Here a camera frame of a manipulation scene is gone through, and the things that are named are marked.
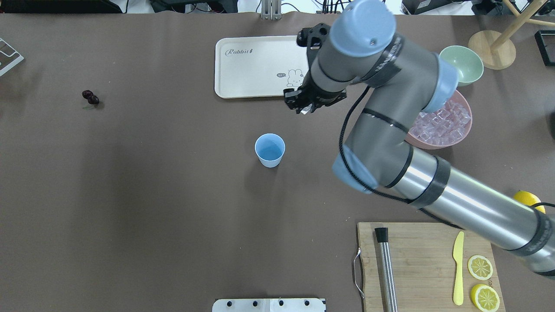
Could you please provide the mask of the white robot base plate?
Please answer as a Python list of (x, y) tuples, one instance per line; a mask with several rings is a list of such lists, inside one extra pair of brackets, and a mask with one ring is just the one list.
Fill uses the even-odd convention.
[(319, 298), (218, 299), (212, 312), (327, 312)]

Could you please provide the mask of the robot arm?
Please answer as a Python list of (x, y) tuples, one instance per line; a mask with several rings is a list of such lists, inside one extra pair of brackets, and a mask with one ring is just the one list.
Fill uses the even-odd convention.
[(349, 135), (343, 126), (333, 171), (353, 189), (398, 200), (438, 222), (468, 230), (516, 256), (530, 271), (554, 278), (554, 218), (482, 184), (439, 156), (406, 141), (421, 113), (442, 108), (458, 71), (437, 53), (405, 38), (379, 0), (356, 0), (332, 25), (303, 28), (309, 70), (300, 87), (284, 89), (286, 105), (313, 113), (347, 97), (349, 85), (370, 91)]

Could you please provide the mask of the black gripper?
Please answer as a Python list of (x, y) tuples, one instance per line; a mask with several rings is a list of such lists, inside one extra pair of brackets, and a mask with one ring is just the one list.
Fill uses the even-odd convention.
[(345, 90), (331, 92), (321, 89), (311, 76), (307, 76), (297, 90), (287, 88), (283, 90), (283, 94), (285, 104), (297, 114), (301, 114), (300, 110), (308, 105), (312, 104), (313, 112), (315, 112), (319, 108), (329, 107), (347, 97)]

